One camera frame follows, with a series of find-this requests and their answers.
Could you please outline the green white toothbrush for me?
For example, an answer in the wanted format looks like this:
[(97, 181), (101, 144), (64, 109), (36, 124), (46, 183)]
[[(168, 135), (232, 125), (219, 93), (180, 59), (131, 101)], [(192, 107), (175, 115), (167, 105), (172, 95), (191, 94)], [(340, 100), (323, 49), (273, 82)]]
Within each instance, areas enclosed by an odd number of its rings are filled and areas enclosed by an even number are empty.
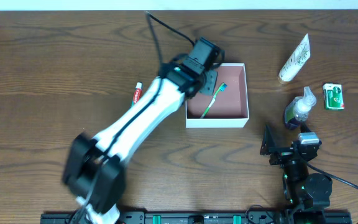
[(214, 92), (213, 97), (209, 103), (209, 105), (207, 106), (207, 108), (204, 110), (203, 114), (200, 116), (200, 119), (203, 119), (207, 114), (208, 111), (210, 110), (210, 108), (214, 105), (214, 102), (216, 101), (217, 95), (219, 92), (224, 91), (227, 87), (226, 83), (221, 83), (219, 88)]

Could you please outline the clear foam soap pump bottle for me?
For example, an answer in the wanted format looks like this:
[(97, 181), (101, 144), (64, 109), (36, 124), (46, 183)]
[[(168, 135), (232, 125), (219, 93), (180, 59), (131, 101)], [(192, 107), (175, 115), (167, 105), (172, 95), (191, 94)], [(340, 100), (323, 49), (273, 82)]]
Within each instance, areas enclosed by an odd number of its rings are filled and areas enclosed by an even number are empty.
[(304, 87), (304, 95), (295, 97), (284, 110), (285, 127), (289, 130), (299, 127), (302, 122), (308, 119), (309, 112), (315, 104), (316, 97), (310, 87)]

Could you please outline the white box pink interior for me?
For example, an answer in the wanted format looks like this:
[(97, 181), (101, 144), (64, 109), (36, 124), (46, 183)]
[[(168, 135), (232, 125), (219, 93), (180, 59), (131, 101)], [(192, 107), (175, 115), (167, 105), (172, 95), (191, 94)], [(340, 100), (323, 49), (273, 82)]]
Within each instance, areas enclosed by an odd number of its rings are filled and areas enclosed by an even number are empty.
[(186, 100), (185, 123), (187, 128), (243, 128), (249, 120), (246, 66), (243, 63), (223, 63), (217, 69), (216, 88), (225, 83), (227, 87), (217, 94), (209, 111), (212, 96), (198, 93)]

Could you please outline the Colgate toothpaste tube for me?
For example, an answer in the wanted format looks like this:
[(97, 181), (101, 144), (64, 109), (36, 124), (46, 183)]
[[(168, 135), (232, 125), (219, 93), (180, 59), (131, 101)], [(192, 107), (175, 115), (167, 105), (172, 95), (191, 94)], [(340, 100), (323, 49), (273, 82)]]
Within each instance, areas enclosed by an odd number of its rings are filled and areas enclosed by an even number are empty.
[(142, 87), (143, 87), (142, 82), (137, 82), (135, 86), (135, 92), (132, 97), (131, 106), (134, 106), (140, 100), (142, 95)]

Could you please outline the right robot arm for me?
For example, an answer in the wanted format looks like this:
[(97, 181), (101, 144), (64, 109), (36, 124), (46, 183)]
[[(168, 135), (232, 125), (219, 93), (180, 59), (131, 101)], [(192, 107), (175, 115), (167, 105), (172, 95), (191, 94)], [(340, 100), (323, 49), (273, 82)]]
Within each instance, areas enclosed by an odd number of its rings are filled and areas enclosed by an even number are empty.
[(261, 155), (270, 157), (271, 166), (283, 169), (283, 192), (289, 205), (273, 216), (274, 223), (323, 224), (327, 223), (324, 209), (330, 206), (333, 181), (321, 174), (310, 174), (307, 163), (317, 156), (322, 144), (317, 135), (301, 125), (298, 139), (288, 147), (275, 144), (268, 126), (260, 148)]

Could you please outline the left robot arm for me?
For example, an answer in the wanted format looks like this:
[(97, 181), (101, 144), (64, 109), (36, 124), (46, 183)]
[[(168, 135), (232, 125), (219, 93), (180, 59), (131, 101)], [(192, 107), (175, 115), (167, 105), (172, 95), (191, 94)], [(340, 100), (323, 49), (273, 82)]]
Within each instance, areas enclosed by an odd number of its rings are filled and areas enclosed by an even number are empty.
[(79, 223), (115, 223), (117, 202), (126, 187), (126, 166), (148, 135), (183, 102), (206, 84), (208, 72), (217, 69), (225, 51), (205, 38), (189, 54), (161, 63), (143, 97), (115, 123), (89, 138), (78, 135), (70, 146), (62, 182), (80, 201), (69, 219)]

